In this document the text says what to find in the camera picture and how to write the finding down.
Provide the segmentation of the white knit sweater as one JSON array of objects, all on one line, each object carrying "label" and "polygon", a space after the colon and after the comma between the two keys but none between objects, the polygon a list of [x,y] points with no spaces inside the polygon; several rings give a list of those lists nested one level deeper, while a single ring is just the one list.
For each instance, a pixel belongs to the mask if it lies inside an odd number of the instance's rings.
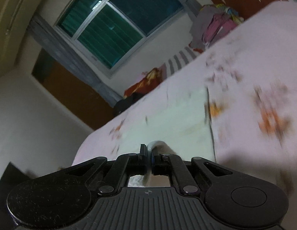
[{"label": "white knit sweater", "polygon": [[137,153],[140,145],[162,141],[163,153],[183,160],[203,157],[215,161],[212,132],[207,112],[208,90],[195,90],[168,103],[154,115],[130,120],[121,128],[117,154]]}]

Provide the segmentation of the stack of folded clothes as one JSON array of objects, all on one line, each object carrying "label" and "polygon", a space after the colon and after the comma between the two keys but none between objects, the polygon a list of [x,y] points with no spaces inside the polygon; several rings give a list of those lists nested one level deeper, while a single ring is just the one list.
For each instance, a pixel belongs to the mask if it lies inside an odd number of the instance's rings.
[{"label": "stack of folded clothes", "polygon": [[191,26],[189,47],[202,53],[243,22],[244,18],[232,7],[225,4],[205,5]]}]

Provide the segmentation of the black garment on bed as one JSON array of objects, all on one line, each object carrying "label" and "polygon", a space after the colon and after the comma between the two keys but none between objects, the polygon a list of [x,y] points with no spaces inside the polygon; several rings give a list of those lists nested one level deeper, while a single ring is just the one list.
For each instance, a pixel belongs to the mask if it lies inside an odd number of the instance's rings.
[{"label": "black garment on bed", "polygon": [[130,108],[130,106],[135,104],[142,97],[144,97],[144,94],[134,92],[130,96],[118,101],[114,106],[114,116],[118,116],[119,114]]}]

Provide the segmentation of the brown wooden door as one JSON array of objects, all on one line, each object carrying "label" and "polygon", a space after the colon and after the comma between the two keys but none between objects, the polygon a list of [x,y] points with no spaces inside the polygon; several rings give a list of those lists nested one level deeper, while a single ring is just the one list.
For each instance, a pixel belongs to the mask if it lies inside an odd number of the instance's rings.
[{"label": "brown wooden door", "polygon": [[41,49],[32,76],[61,104],[93,130],[114,118],[114,110],[90,86]]}]

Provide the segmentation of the pink floral bed sheet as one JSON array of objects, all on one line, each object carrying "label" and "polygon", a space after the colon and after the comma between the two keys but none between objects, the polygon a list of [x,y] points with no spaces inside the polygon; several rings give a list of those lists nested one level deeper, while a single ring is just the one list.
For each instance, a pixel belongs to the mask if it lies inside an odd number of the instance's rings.
[{"label": "pink floral bed sheet", "polygon": [[116,159],[121,128],[208,90],[215,162],[297,188],[297,2],[274,2],[90,134],[73,163]]}]

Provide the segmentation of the striped pillow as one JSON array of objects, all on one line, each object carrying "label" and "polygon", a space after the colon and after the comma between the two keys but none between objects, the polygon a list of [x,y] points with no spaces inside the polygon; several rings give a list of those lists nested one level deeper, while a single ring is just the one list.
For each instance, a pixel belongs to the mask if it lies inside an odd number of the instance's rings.
[{"label": "striped pillow", "polygon": [[189,46],[184,47],[162,65],[162,74],[164,78],[166,79],[180,71],[182,68],[195,60],[199,55],[200,53],[198,51],[194,51]]}]

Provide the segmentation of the left grey curtain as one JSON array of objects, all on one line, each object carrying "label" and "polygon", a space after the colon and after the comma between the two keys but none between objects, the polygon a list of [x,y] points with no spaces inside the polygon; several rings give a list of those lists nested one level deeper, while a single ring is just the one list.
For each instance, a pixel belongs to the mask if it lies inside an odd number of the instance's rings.
[{"label": "left grey curtain", "polygon": [[122,99],[95,74],[56,30],[39,14],[34,14],[27,31],[40,46],[80,81],[95,90],[111,107]]}]

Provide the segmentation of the window with white frame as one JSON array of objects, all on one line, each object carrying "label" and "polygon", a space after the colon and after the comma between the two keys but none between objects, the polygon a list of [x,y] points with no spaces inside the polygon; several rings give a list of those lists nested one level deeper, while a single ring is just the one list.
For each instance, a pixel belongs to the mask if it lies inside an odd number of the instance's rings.
[{"label": "window with white frame", "polygon": [[111,77],[182,9],[177,0],[71,0],[57,28]]}]

